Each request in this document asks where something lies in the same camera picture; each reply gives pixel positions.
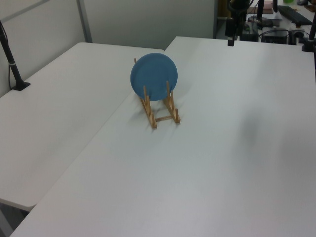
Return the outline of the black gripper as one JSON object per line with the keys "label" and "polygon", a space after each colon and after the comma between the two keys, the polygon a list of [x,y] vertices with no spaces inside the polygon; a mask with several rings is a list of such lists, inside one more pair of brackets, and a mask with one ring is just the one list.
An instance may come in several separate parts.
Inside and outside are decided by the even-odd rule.
{"label": "black gripper", "polygon": [[232,12],[231,16],[226,18],[226,36],[228,37],[228,46],[234,46],[235,41],[240,41],[239,36],[243,33],[246,15],[247,11],[245,10]]}

